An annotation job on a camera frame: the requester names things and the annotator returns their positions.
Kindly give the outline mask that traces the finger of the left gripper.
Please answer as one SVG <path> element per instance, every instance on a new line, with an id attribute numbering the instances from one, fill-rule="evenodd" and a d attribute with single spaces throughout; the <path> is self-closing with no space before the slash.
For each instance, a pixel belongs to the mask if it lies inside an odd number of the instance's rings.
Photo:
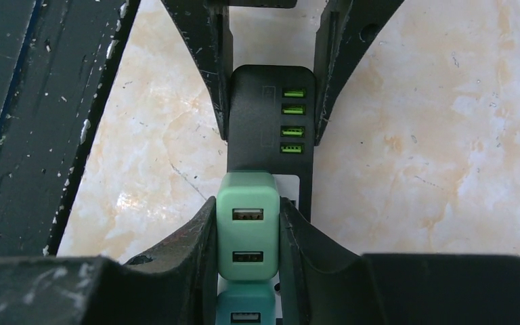
<path id="1" fill-rule="evenodd" d="M 340 92 L 403 0 L 328 1 L 316 33 L 315 145 L 319 145 Z"/>
<path id="2" fill-rule="evenodd" d="M 211 97 L 221 139 L 228 138 L 233 36 L 229 1 L 162 0 Z"/>

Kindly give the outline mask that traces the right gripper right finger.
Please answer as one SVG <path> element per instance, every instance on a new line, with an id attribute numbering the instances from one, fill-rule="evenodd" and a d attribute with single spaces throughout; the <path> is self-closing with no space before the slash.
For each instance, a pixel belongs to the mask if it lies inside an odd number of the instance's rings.
<path id="1" fill-rule="evenodd" d="M 520 257 L 357 255 L 280 203 L 285 324 L 520 324 Z"/>

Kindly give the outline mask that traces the black power strip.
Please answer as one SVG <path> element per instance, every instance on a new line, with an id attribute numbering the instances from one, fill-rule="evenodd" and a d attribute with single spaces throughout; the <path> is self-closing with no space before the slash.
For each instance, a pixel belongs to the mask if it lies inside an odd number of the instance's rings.
<path id="1" fill-rule="evenodd" d="M 316 79 L 302 66 L 243 65 L 231 76 L 228 171 L 299 179 L 298 210 L 311 220 Z"/>

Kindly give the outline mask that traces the green plug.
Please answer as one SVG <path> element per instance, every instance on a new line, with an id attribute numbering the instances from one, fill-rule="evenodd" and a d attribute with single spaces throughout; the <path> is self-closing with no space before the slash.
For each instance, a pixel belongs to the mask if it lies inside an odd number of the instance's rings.
<path id="1" fill-rule="evenodd" d="M 217 262 L 231 281 L 272 279 L 278 271 L 280 195 L 266 172 L 231 172 L 216 197 Z"/>

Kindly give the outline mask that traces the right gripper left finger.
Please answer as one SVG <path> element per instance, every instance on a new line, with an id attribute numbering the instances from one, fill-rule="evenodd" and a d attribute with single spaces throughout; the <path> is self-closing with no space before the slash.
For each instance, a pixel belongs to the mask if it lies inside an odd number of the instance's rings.
<path id="1" fill-rule="evenodd" d="M 123 264 L 0 257 L 0 324 L 214 324 L 215 203 Z"/>

